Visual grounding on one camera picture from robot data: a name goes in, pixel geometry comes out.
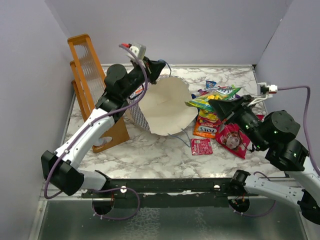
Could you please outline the orange candy bag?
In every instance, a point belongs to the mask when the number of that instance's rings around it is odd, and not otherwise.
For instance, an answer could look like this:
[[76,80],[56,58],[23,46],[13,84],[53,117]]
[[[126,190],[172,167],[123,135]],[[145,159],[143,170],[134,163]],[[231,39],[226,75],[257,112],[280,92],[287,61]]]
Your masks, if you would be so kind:
[[193,135],[202,138],[215,139],[220,125],[221,121],[215,112],[200,109],[196,118]]

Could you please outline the blue checkered paper bag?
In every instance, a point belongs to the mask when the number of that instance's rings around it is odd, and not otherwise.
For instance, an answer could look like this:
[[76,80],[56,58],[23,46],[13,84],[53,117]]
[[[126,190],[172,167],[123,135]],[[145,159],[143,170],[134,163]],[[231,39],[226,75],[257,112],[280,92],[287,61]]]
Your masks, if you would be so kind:
[[192,99],[189,84],[178,76],[162,75],[149,84],[138,104],[125,114],[138,127],[158,136],[184,131],[197,117],[198,109],[187,106]]

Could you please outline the green fruit candy bag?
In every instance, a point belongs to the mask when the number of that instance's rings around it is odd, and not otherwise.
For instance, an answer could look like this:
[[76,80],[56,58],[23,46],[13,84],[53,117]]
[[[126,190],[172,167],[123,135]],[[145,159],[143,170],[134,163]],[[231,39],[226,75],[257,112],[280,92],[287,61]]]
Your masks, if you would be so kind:
[[[198,107],[200,110],[206,110],[208,112],[213,112],[213,108],[208,103],[209,100],[232,100],[235,98],[235,95],[242,89],[242,87],[233,87],[232,90],[228,91],[220,91],[218,90],[218,87],[215,87],[212,90],[207,90],[207,94],[197,96],[196,99],[194,99],[198,103]],[[188,107],[194,107],[191,104],[191,100],[185,102],[185,104]]]

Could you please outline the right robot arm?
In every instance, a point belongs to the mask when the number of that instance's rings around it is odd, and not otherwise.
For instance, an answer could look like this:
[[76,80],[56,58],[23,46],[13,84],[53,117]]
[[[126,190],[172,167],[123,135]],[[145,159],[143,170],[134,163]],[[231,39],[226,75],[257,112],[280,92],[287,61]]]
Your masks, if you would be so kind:
[[287,204],[319,224],[320,173],[312,165],[311,153],[296,140],[300,124],[285,110],[271,112],[260,121],[252,111],[253,101],[252,96],[244,95],[235,100],[210,99],[208,103],[222,123],[238,125],[256,150],[266,151],[265,159],[302,187],[281,185],[237,170],[230,181],[230,191],[236,196],[256,194]]

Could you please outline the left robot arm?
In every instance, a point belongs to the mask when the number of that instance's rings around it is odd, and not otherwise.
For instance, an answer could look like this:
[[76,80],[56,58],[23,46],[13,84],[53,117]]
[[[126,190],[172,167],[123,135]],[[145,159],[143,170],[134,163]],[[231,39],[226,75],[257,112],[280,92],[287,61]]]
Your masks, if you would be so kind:
[[52,184],[61,193],[72,196],[81,189],[93,190],[97,196],[106,197],[111,190],[107,177],[97,171],[79,171],[84,156],[94,143],[136,105],[155,84],[163,68],[163,61],[133,59],[133,69],[127,71],[121,64],[113,64],[106,71],[104,93],[92,113],[78,131],[54,152],[41,156],[45,185]]

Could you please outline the blue cookie snack pack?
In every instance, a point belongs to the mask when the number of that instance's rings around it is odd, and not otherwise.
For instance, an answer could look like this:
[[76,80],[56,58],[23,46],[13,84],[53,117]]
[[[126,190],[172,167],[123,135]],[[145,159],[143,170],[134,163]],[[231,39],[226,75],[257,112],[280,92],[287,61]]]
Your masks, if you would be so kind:
[[199,108],[199,104],[195,101],[195,99],[197,98],[197,95],[195,95],[194,93],[191,94],[191,98],[192,100],[190,101],[191,102],[191,105],[195,108],[197,108],[197,112],[199,113],[200,112],[200,108]]

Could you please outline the small blue candy packet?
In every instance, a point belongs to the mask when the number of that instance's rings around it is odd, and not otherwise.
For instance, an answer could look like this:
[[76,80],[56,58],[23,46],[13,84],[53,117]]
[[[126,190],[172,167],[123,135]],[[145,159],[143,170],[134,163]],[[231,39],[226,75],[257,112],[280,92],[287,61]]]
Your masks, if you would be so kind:
[[206,80],[205,81],[205,90],[213,90],[216,87],[217,83],[215,81]]

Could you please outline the red chips bag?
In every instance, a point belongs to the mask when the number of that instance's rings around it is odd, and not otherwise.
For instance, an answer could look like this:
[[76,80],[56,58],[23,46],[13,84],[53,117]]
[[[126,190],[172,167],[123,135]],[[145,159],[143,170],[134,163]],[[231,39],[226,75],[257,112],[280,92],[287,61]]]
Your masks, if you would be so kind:
[[217,132],[215,140],[230,153],[245,159],[247,151],[253,153],[256,149],[248,136],[236,123],[229,123],[222,132]]

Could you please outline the purple berries candy bag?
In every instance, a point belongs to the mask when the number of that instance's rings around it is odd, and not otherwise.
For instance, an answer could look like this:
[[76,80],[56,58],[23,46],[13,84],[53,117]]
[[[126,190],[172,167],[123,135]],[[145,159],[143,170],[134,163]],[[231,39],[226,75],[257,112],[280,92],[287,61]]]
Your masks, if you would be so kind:
[[208,93],[205,89],[198,89],[197,92],[199,93],[200,96]]

